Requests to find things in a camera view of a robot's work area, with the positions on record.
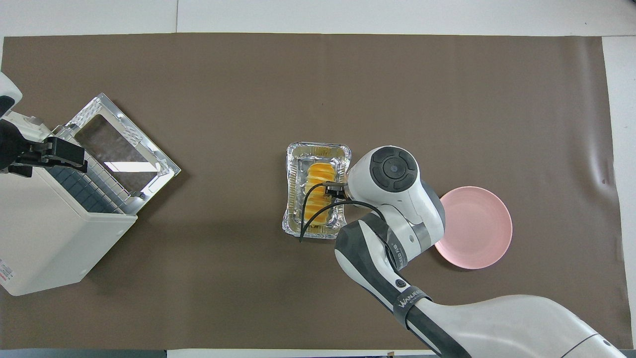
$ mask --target aluminum foil tray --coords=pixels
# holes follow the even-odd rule
[[[86,174],[49,173],[90,212],[136,215],[181,171],[103,93],[53,135],[86,151]]]
[[[311,142],[296,142],[287,147],[287,210],[282,228],[288,234],[300,236],[307,169],[317,162],[330,163],[336,172],[335,181],[343,182],[351,162],[351,149],[346,145]],[[329,210],[327,222],[324,225],[311,225],[305,237],[335,239],[340,228],[346,224],[344,208],[336,206]]]

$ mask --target pink plate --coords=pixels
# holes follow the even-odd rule
[[[446,230],[435,247],[448,262],[480,269],[506,253],[513,222],[495,194],[479,187],[461,187],[446,193],[441,203],[446,211]]]

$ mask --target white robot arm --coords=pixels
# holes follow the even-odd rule
[[[18,87],[0,73],[0,173],[28,178],[34,166],[62,166],[86,173],[83,148],[56,137],[27,140],[15,124],[2,119],[21,99]]]
[[[366,154],[349,172],[349,198],[376,206],[336,239],[342,269],[441,357],[625,357],[572,312],[543,297],[504,296],[463,306],[436,304],[398,271],[439,241],[444,209],[398,147]]]
[[[22,92],[13,82],[0,72],[0,117],[22,99]]]

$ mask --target white table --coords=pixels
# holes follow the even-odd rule
[[[636,4],[632,1],[0,0],[0,17],[0,39],[170,32],[603,36],[623,254],[636,341],[636,120],[632,119],[636,116]],[[335,357],[383,355],[390,350],[179,350],[169,351],[169,357]]]

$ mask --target brown paper backdrop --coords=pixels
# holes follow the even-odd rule
[[[0,290],[1,348],[424,348],[332,242],[280,228],[299,140],[354,161],[399,145],[438,193],[477,185],[508,205],[497,264],[465,271],[431,249],[403,271],[437,302],[546,296],[632,346],[600,38],[6,38],[3,71],[15,109],[50,127],[106,93],[183,173],[81,283]]]

